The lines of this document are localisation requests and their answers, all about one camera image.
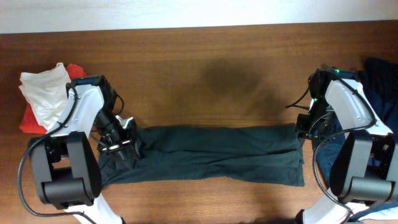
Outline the dark green Nike t-shirt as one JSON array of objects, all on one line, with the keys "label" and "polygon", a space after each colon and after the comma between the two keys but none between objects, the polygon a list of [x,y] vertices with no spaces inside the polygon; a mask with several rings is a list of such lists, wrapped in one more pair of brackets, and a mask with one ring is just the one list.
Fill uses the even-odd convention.
[{"label": "dark green Nike t-shirt", "polygon": [[292,124],[245,128],[137,129],[141,158],[99,157],[102,186],[229,177],[303,187],[303,150]]}]

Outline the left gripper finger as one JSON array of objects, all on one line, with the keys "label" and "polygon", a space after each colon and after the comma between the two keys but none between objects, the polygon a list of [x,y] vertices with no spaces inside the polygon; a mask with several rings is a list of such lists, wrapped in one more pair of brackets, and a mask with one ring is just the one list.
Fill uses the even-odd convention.
[{"label": "left gripper finger", "polygon": [[138,146],[137,141],[131,140],[130,145],[131,145],[131,154],[133,155],[133,157],[136,160],[140,160],[141,159],[141,155],[140,155],[140,152],[139,152],[139,146]]},{"label": "left gripper finger", "polygon": [[112,152],[109,154],[109,156],[119,164],[123,165],[125,168],[133,170],[134,157],[130,150],[124,149],[122,151]]}]

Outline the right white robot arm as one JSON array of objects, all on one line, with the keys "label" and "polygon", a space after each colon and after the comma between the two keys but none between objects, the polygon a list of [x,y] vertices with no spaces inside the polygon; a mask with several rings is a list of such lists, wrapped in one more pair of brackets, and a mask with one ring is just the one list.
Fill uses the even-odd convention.
[{"label": "right white robot arm", "polygon": [[[361,210],[397,200],[397,134],[372,108],[358,74],[319,68],[308,78],[307,93],[312,101],[295,130],[316,145],[312,169],[323,195],[298,212],[296,223],[346,223]],[[324,187],[316,157],[338,137],[345,141]]]}]

